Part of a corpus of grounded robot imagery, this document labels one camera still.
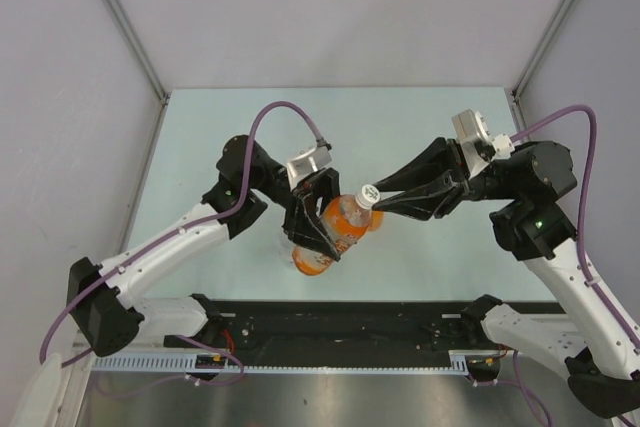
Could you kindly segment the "large orange tea bottle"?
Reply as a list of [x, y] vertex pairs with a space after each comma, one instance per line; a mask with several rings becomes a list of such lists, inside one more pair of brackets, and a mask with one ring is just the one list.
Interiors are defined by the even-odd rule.
[[[384, 213], [361, 208], [354, 195], [345, 194], [332, 200], [321, 215], [321, 222], [334, 241], [340, 254], [354, 246], [366, 233], [378, 230]], [[334, 261], [317, 252], [295, 247], [293, 259], [296, 268], [308, 276], [325, 272]]]

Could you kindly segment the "white bottle cap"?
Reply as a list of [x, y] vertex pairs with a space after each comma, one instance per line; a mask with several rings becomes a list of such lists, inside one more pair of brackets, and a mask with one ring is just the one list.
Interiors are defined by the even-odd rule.
[[354, 194], [356, 203], [363, 209], [372, 210], [374, 205], [380, 201], [379, 190], [371, 185], [365, 184]]

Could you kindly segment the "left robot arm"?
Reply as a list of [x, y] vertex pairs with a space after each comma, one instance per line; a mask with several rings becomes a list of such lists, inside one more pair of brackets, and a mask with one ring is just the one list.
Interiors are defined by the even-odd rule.
[[341, 255], [320, 220], [340, 194], [330, 147], [320, 141], [281, 164], [246, 135], [230, 139], [216, 164], [218, 180], [177, 222], [140, 246], [99, 264], [76, 261], [69, 273], [71, 316], [92, 353], [127, 347], [154, 318], [140, 302], [189, 258], [230, 241], [254, 225], [273, 202], [284, 210], [283, 233], [294, 245], [337, 261]]

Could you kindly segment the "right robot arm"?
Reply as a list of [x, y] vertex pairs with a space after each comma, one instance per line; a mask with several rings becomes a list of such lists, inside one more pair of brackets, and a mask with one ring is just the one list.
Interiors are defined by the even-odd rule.
[[462, 338], [473, 348], [492, 341], [530, 357], [566, 381], [590, 412], [611, 419], [639, 407], [639, 349], [615, 319], [620, 303], [580, 263], [577, 229], [557, 203], [576, 185], [570, 151], [556, 142], [438, 138], [376, 182], [390, 196], [374, 208], [427, 221], [463, 201], [506, 201], [489, 215], [497, 244], [543, 282], [576, 331], [556, 330], [484, 295], [464, 310]]

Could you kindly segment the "clear water bottle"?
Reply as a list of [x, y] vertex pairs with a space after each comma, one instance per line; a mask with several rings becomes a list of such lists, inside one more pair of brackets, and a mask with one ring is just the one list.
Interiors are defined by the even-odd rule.
[[289, 241], [285, 241], [284, 243], [281, 243], [279, 246], [280, 257], [282, 258], [284, 264], [288, 268], [295, 267], [295, 262], [293, 259], [293, 251], [294, 251], [294, 245]]

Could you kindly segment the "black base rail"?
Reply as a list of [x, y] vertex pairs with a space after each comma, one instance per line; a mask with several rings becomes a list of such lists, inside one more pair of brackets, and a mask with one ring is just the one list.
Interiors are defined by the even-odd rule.
[[219, 348], [244, 365], [327, 361], [346, 366], [407, 366], [449, 351], [495, 357], [532, 356], [537, 348], [563, 361], [582, 349], [567, 343], [556, 302], [507, 303], [489, 295], [474, 301], [302, 302], [211, 301], [209, 318], [194, 334], [172, 331], [150, 344], [177, 352]]

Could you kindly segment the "right aluminium frame post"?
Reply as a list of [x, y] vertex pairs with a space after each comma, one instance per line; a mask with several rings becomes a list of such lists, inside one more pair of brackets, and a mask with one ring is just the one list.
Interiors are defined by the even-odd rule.
[[556, 37], [559, 35], [570, 13], [579, 0], [559, 0], [541, 37], [537, 41], [523, 70], [511, 88], [513, 99], [519, 103], [536, 72], [549, 53]]

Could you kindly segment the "aluminium frame post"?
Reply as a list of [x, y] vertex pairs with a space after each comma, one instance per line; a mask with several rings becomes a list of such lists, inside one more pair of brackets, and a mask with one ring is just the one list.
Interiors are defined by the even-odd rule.
[[537, 41], [523, 70], [511, 88], [513, 99], [519, 103], [536, 72], [549, 53], [556, 37], [559, 35], [570, 13], [579, 0], [559, 0], [541, 37]]
[[121, 0], [102, 0], [102, 2], [154, 96], [160, 102], [161, 106], [165, 106], [169, 94], [163, 86]]

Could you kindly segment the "left aluminium frame post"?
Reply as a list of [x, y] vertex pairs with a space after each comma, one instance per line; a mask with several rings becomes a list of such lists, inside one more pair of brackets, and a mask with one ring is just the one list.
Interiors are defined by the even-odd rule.
[[165, 106], [169, 94], [163, 86], [121, 0], [102, 0], [102, 2], [154, 96], [160, 102], [161, 106]]

